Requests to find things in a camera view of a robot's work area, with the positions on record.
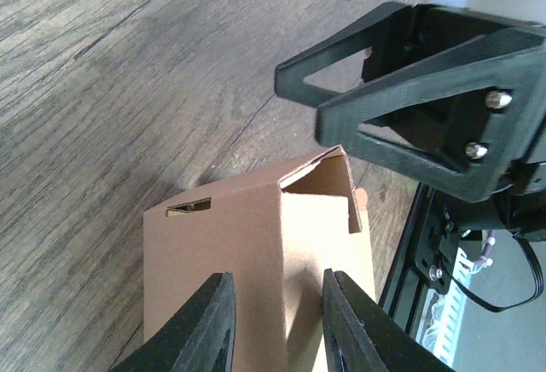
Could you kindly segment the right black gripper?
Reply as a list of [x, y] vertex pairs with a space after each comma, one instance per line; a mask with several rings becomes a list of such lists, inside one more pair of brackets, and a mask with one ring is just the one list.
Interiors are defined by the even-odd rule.
[[545, 236], [545, 28], [392, 7], [363, 69], [380, 104], [318, 108], [317, 140], [444, 193], [462, 229]]

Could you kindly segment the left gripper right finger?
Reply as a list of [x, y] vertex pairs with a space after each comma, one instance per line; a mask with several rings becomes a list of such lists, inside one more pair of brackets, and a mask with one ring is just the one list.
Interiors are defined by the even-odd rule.
[[322, 327], [329, 371], [449, 371], [345, 272], [326, 269]]

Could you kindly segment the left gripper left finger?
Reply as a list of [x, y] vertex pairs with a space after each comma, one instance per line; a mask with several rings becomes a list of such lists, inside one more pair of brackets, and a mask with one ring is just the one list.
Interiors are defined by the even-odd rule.
[[114, 371], [231, 371], [235, 280], [213, 273], [168, 322]]

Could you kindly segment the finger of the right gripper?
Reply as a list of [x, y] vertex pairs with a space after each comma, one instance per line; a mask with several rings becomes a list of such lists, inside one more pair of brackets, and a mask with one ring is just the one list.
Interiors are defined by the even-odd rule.
[[402, 97], [409, 71], [386, 75], [372, 84], [344, 93], [304, 83], [305, 77], [367, 48], [388, 42], [403, 45], [415, 28], [421, 9], [388, 2], [376, 7], [332, 37], [301, 52], [275, 69], [275, 94], [310, 108], [409, 108], [419, 97]]

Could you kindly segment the cardboard box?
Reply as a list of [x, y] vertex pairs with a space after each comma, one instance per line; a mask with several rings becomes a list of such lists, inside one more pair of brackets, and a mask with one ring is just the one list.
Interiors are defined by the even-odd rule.
[[367, 195], [340, 146], [184, 191], [143, 215], [143, 335], [213, 273], [235, 278], [236, 371], [324, 371], [322, 280], [373, 292]]

